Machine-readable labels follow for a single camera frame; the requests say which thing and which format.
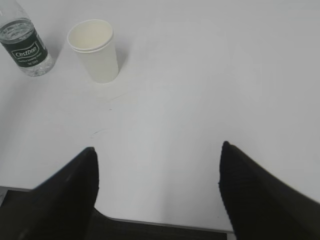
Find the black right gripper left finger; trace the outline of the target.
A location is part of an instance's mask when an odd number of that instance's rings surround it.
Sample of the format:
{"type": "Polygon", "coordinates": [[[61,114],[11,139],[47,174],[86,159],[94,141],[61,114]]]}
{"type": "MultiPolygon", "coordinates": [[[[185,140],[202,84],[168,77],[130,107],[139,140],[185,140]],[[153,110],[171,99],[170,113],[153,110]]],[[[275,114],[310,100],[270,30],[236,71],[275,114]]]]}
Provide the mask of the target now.
{"type": "Polygon", "coordinates": [[[0,238],[83,240],[98,191],[98,156],[87,147],[38,187],[0,208],[0,238]]]}

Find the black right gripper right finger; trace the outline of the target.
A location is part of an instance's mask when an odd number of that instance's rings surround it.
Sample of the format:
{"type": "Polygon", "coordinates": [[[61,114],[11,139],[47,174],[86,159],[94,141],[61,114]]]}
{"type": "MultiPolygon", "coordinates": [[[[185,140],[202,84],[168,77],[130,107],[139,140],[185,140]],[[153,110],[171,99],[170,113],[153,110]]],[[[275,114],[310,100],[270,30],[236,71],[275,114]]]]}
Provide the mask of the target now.
{"type": "Polygon", "coordinates": [[[238,240],[318,240],[320,204],[225,141],[219,191],[238,240]]]}

